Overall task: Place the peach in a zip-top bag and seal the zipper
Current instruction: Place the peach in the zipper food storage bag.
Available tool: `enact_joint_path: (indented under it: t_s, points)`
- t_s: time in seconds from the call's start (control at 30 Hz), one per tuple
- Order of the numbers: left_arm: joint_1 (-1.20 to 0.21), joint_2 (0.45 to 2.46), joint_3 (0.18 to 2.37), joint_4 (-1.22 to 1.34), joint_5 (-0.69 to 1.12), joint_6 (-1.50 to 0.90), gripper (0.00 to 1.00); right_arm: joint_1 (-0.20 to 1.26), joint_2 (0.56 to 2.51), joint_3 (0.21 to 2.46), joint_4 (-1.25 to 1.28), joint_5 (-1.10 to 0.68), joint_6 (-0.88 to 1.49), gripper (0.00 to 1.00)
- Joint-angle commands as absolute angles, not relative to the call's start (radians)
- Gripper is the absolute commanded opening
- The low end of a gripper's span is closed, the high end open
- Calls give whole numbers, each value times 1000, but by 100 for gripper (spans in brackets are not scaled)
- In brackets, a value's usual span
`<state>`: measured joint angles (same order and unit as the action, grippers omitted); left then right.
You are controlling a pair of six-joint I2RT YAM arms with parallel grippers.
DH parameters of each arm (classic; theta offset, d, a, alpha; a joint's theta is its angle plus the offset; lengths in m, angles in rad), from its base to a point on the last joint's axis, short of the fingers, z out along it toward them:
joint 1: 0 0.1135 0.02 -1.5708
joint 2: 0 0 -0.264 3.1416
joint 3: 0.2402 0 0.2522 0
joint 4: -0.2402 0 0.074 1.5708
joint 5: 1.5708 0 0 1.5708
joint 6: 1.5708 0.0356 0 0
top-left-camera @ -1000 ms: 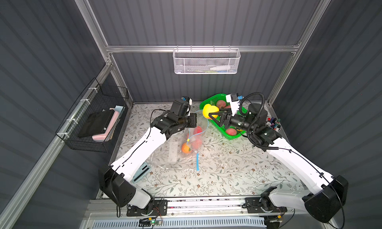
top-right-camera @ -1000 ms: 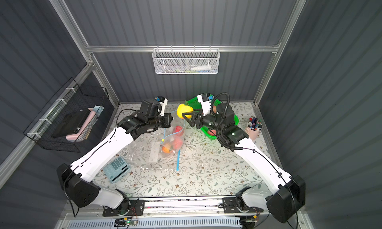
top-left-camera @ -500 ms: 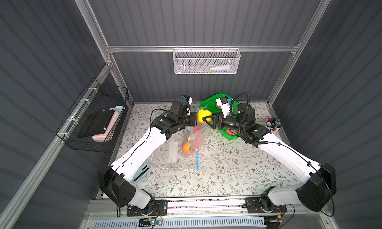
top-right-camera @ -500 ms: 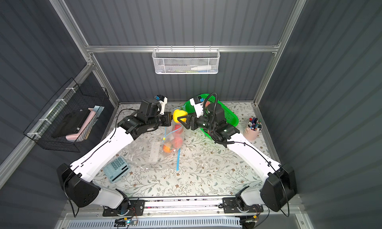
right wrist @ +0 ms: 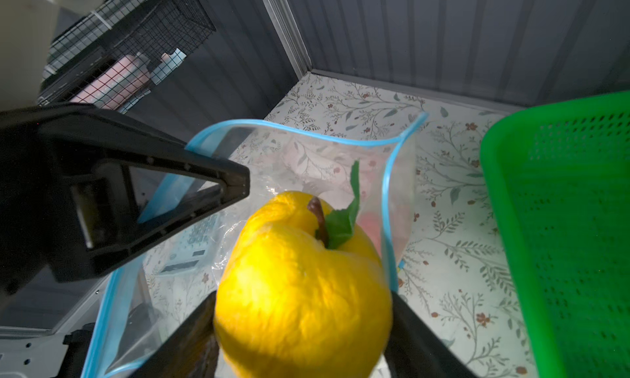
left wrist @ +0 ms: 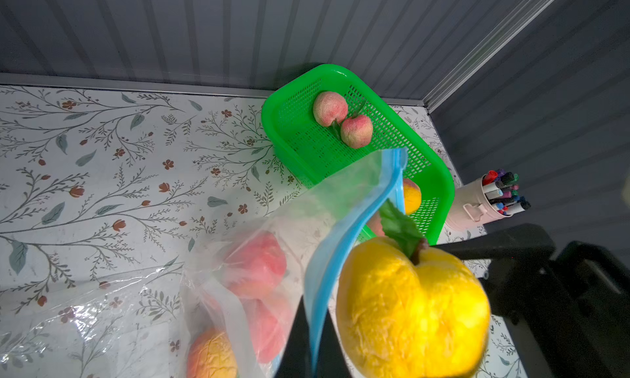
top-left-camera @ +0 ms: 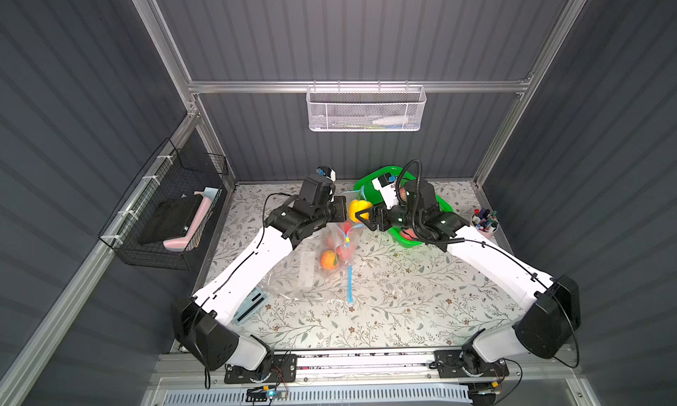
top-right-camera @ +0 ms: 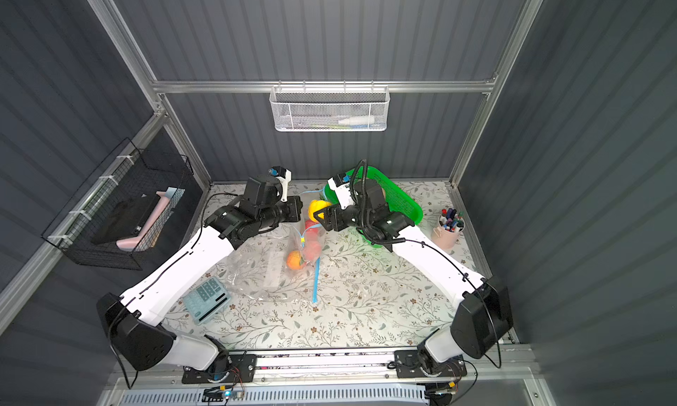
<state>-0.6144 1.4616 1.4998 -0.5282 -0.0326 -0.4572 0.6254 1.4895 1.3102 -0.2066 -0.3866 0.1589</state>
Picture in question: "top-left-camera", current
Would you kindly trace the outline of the yellow peach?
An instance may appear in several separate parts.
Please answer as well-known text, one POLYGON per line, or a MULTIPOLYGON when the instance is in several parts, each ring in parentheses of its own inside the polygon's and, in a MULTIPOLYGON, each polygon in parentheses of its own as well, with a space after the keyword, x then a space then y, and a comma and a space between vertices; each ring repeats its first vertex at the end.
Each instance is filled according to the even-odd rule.
POLYGON ((358 213, 368 210, 371 208, 373 204, 369 201, 366 200, 353 200, 349 205, 348 205, 348 217, 351 221, 354 223, 359 223, 360 218, 358 217, 358 213))

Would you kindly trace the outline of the pink peach with leaf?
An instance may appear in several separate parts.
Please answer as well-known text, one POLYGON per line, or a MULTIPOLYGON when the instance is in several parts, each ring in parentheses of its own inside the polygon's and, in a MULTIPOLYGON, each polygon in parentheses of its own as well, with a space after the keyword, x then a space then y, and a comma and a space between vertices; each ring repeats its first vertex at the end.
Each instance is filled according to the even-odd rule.
POLYGON ((355 251, 356 251, 356 245, 354 243, 350 243, 347 245, 341 245, 336 247, 335 252, 336 255, 338 256, 338 259, 342 261, 343 263, 347 263, 352 261, 355 256, 355 251))

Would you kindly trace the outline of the orange red peach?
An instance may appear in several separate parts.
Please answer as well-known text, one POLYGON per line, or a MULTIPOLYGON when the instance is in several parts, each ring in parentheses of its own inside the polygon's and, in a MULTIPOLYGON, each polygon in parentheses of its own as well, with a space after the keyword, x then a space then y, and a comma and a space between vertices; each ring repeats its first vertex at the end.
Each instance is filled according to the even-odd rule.
POLYGON ((333 271, 340 266, 340 260, 334 250, 326 250, 320 256, 320 267, 322 270, 333 271))

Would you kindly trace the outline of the clear zip-top bag blue zipper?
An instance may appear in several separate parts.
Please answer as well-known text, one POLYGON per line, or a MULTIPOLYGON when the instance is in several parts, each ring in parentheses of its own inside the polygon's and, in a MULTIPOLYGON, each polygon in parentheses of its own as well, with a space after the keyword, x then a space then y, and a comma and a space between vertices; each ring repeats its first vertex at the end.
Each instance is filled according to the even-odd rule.
POLYGON ((354 278, 359 263, 361 222, 330 223, 278 263, 258 287, 270 296, 308 302, 354 304, 354 278))

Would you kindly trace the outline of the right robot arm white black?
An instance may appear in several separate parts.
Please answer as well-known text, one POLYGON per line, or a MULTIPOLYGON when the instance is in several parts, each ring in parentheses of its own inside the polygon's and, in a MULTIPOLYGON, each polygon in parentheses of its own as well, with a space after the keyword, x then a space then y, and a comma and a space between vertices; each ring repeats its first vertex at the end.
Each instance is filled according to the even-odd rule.
POLYGON ((481 234, 471 222, 445 211, 426 180, 385 185, 375 179, 380 203, 353 201, 347 207, 352 221, 371 231, 393 227, 410 238, 471 265, 511 296, 523 315, 511 323, 477 331, 461 348, 458 365, 479 377, 491 365, 522 354, 555 359, 580 326, 578 284, 569 277, 554 278, 524 263, 481 234))

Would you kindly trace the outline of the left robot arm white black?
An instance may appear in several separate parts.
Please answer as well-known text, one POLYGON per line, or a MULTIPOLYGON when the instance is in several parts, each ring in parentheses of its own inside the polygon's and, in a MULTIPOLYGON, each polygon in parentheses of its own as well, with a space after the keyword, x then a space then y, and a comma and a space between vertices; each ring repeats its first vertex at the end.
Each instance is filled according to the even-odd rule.
POLYGON ((208 371, 232 365, 266 377, 273 366, 273 350, 228 325, 259 282, 303 240, 347 218, 345 196, 317 204, 299 196, 288 198, 264 217, 255 239, 218 277, 172 305, 176 341, 208 371))

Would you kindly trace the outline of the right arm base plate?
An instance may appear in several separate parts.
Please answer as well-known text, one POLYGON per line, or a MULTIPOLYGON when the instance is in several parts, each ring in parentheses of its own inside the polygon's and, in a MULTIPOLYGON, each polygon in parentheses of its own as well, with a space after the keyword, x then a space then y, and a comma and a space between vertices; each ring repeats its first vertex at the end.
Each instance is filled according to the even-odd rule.
POLYGON ((502 380, 510 375, 503 359, 488 363, 475 353, 463 350, 437 350, 428 368, 438 372, 440 378, 494 377, 502 380))

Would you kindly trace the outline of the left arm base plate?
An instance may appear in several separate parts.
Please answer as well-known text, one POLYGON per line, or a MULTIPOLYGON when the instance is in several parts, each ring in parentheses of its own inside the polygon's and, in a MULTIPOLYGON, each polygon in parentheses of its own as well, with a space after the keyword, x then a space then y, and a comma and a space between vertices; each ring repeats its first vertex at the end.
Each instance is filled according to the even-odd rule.
POLYGON ((225 384, 269 384, 294 382, 298 370, 298 356, 291 351, 275 352, 254 371, 236 365, 226 365, 225 384))

